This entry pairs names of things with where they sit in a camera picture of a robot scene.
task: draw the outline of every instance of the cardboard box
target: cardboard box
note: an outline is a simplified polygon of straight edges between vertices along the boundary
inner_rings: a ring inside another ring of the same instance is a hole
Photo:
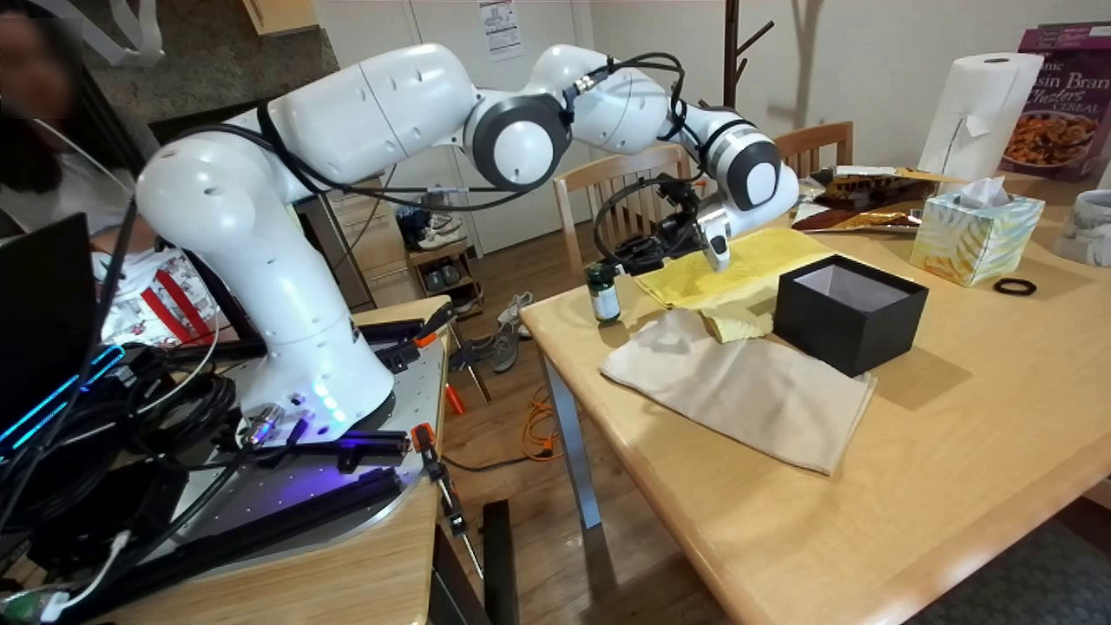
[[[825,258],[782,274],[774,333],[842,373],[862,373],[911,350],[923,304],[923,283]]]
[[[1037,50],[1046,65],[1002,170],[1093,185],[1111,159],[1111,23],[1041,23],[1018,50]]]
[[[916,211],[941,187],[936,173],[905,167],[834,167],[811,173],[823,190],[796,208],[796,229],[916,232]]]

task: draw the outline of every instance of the black box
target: black box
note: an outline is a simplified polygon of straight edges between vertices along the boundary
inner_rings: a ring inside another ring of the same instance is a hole
[[[923,304],[923,283],[825,258],[776,277],[774,333],[842,373],[862,373],[911,350]]]

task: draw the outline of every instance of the roll of tape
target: roll of tape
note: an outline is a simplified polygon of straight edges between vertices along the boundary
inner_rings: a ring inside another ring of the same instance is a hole
[[[1073,222],[1056,238],[1056,252],[1111,268],[1111,187],[1076,195]]]
[[[1073,219],[1080,229],[1111,226],[1111,187],[1076,195]]]

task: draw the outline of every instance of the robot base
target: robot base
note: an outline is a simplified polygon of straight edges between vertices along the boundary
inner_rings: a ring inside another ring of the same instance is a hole
[[[393,373],[376,350],[350,337],[283,342],[276,357],[229,370],[242,420],[241,446],[325,443],[393,400]]]

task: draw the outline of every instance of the small bottle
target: small bottle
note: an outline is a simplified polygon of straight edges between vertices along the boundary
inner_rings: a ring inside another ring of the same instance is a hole
[[[617,274],[613,262],[590,262],[585,268],[585,289],[590,289],[594,315],[600,326],[620,318],[620,299],[617,299],[613,274]]]

